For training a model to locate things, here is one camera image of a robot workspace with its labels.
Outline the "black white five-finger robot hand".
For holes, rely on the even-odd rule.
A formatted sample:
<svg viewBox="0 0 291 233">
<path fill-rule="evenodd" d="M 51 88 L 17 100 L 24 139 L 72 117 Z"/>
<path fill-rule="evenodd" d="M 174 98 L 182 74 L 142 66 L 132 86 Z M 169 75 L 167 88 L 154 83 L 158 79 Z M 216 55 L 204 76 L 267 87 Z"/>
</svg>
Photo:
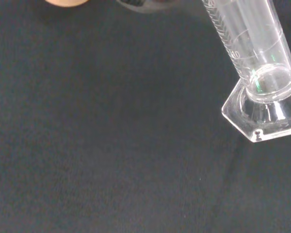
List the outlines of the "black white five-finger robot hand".
<svg viewBox="0 0 291 233">
<path fill-rule="evenodd" d="M 170 9 L 179 3 L 179 0 L 117 0 L 123 7 L 142 14 L 149 14 Z"/>
</svg>

